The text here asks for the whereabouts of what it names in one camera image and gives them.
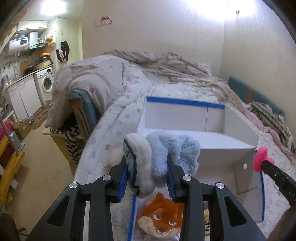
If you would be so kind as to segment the person's right hand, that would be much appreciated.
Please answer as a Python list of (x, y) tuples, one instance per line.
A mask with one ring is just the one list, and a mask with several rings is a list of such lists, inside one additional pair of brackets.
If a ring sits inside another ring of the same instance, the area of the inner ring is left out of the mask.
[(295, 207), (290, 207), (282, 215), (281, 219), (270, 233), (268, 241), (292, 240), (295, 237)]

